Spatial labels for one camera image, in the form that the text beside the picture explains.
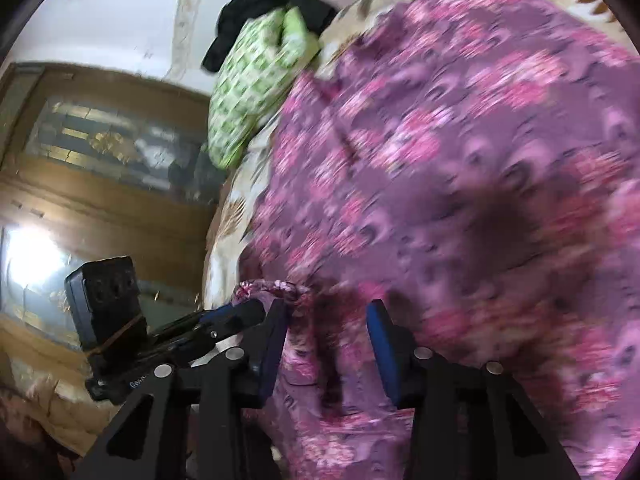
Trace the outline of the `wooden glass door cabinet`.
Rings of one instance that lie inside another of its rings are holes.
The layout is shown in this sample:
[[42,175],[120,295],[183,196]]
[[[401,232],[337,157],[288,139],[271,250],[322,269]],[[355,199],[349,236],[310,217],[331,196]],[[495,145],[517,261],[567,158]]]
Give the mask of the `wooden glass door cabinet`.
[[70,272],[128,256],[151,327],[201,303],[205,240],[224,180],[202,151],[207,101],[169,84],[70,64],[1,78],[1,379],[18,426],[86,452],[114,415],[65,296]]

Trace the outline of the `purple pink floral cloth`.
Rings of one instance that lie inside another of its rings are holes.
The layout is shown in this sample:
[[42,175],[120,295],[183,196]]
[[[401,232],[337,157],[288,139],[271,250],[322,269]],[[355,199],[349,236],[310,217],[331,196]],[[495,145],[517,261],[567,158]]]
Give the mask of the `purple pink floral cloth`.
[[412,415],[366,326],[501,362],[578,474],[639,442],[639,59],[547,0],[414,0],[272,137],[242,289],[292,302],[262,423],[295,479],[399,479]]

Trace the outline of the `black garment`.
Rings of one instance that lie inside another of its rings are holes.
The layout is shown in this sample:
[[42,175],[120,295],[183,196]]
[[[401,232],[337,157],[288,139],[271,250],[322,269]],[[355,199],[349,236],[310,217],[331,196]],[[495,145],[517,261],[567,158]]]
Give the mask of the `black garment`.
[[307,29],[319,36],[337,16],[337,8],[324,0],[231,0],[218,16],[216,37],[202,61],[202,69],[219,72],[245,22],[279,8],[299,8]]

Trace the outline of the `green white checked pillow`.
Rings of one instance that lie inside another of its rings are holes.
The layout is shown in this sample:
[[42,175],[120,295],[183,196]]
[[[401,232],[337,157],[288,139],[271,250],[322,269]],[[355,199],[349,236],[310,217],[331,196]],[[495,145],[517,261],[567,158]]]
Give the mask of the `green white checked pillow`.
[[297,8],[279,8],[243,25],[209,101],[206,152],[216,168],[238,163],[318,52],[318,38]]

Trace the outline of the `beige leaf pattern blanket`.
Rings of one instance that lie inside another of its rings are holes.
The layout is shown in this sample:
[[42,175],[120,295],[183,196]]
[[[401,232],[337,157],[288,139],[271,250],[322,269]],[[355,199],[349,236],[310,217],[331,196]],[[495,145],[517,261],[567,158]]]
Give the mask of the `beige leaf pattern blanket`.
[[[343,7],[321,36],[318,74],[329,76],[336,58],[356,37],[372,28],[379,15],[395,4],[411,0],[343,0]],[[574,18],[600,30],[629,52],[637,49],[628,28],[605,0],[549,0]],[[250,224],[258,197],[269,183],[271,136],[278,124],[273,116],[253,136],[245,154],[222,188],[221,203],[207,234],[203,276],[204,307],[213,309],[227,302],[239,283],[239,260],[250,241]]]

